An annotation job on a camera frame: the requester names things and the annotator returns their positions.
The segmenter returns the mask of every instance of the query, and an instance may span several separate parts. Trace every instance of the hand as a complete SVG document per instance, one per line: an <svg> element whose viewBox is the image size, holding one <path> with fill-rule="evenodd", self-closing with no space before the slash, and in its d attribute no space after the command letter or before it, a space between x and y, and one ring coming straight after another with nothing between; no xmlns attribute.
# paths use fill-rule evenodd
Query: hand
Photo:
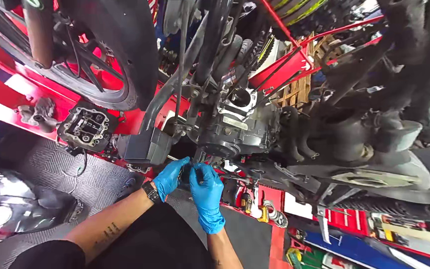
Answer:
<svg viewBox="0 0 430 269"><path fill-rule="evenodd" d="M222 181L211 166L202 163L192 167L189 179L190 191L198 209L198 222L207 234L217 234L225 226L225 218L220 213Z"/></svg>
<svg viewBox="0 0 430 269"><path fill-rule="evenodd" d="M169 163L162 172L152 181L159 192L160 199L165 202L167 195L173 192L179 185L180 169L190 162L189 157L185 157L178 161L173 161Z"/></svg>

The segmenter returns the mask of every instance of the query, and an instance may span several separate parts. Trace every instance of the cylinder bore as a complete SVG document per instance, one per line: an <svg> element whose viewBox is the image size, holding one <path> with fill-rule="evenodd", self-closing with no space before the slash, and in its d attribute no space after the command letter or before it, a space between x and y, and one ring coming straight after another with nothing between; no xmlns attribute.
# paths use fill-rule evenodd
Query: cylinder bore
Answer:
<svg viewBox="0 0 430 269"><path fill-rule="evenodd" d="M237 107L246 107L250 104L251 95L246 90L237 90L228 99Z"/></svg>

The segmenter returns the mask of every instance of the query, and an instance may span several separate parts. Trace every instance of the yellow tool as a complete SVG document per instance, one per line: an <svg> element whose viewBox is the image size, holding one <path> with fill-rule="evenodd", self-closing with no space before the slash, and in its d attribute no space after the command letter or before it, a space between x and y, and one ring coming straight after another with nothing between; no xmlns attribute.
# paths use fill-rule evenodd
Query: yellow tool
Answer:
<svg viewBox="0 0 430 269"><path fill-rule="evenodd" d="M267 223L269 221L268 207L261 205L261 206L259 206L259 209L261 210L261 217L257 218L257 220L259 222Z"/></svg>

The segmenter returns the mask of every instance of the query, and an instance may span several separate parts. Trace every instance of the diamond pattern floor mat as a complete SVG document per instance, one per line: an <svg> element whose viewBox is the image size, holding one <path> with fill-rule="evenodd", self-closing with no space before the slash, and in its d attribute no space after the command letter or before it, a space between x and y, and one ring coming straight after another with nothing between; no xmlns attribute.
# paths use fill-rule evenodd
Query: diamond pattern floor mat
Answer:
<svg viewBox="0 0 430 269"><path fill-rule="evenodd" d="M5 141L0 146L1 158L12 162L11 168L26 175L35 184L69 192L75 187L76 180L63 174L75 175L84 162L82 155L72 157L64 147L54 141L28 136L25 132L14 141ZM21 145L32 144L27 153L21 153ZM87 156L87 168L77 178L73 195L84 203L84 216L93 215L111 205L121 191L129 171L110 162ZM167 202L186 220L206 245L206 234L198 224L198 212L188 192L176 190ZM226 219L226 230L236 253L245 268L267 269L271 242L271 226L221 208ZM16 235L0 242L0 269L10 266L16 256L28 248L42 242L63 238L78 222L65 223L50 230Z"/></svg>

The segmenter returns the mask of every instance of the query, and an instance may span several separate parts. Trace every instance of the bolt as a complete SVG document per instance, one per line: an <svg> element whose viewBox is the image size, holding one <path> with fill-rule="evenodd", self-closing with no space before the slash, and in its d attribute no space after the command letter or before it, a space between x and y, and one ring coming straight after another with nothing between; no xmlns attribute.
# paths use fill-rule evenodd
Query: bolt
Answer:
<svg viewBox="0 0 430 269"><path fill-rule="evenodd" d="M192 96L193 98L197 97L197 96L198 96L198 90L194 89L194 91L192 91L191 96Z"/></svg>

